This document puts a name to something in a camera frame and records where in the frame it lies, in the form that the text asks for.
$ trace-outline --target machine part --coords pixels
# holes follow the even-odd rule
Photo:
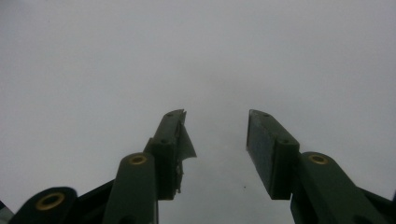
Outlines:
[[[77,194],[70,188],[43,190],[28,200],[9,224],[75,223]]]
[[[107,201],[103,223],[158,223],[153,156],[135,153],[122,159]]]
[[[0,201],[0,224],[7,224],[14,214]]]
[[[299,143],[271,115],[249,111],[247,151],[271,199],[288,200]]]
[[[159,200],[174,199],[176,192],[180,192],[182,161],[196,157],[184,127],[185,118],[186,112],[182,109],[165,114],[157,132],[148,140],[144,150],[155,158]]]
[[[247,151],[272,199],[292,193],[295,223],[396,223],[396,195],[391,202],[359,189],[332,158],[298,147],[271,115],[250,110]]]
[[[78,198],[70,188],[46,189],[29,199],[9,224],[158,223],[158,200],[174,198],[183,175],[181,162],[196,157],[185,117],[182,109],[163,116],[145,152],[125,157],[115,180]]]

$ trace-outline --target bolt hole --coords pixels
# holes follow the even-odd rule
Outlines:
[[[139,155],[139,156],[134,156],[131,159],[129,159],[129,163],[131,163],[132,165],[139,165],[139,164],[145,163],[146,160],[147,160],[146,157]]]
[[[329,160],[327,160],[327,158],[325,158],[324,156],[320,156],[320,155],[310,155],[309,160],[311,160],[312,162],[314,162],[316,164],[320,164],[320,165],[324,165],[329,162]]]
[[[42,197],[36,204],[35,208],[40,211],[50,210],[64,201],[64,194],[61,192],[50,193]]]

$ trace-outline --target yellow ring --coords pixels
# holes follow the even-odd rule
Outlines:
[[[312,162],[320,164],[320,165],[325,165],[325,164],[329,163],[329,160],[327,160],[326,157],[320,156],[318,154],[310,155],[308,158]]]
[[[53,203],[45,203],[45,201],[49,198],[57,197],[56,201]],[[61,192],[51,193],[44,197],[42,197],[36,204],[35,208],[40,211],[47,211],[50,210],[64,201],[64,194]]]
[[[131,163],[132,165],[140,165],[145,163],[147,160],[148,159],[145,156],[137,155],[129,159],[129,163]]]

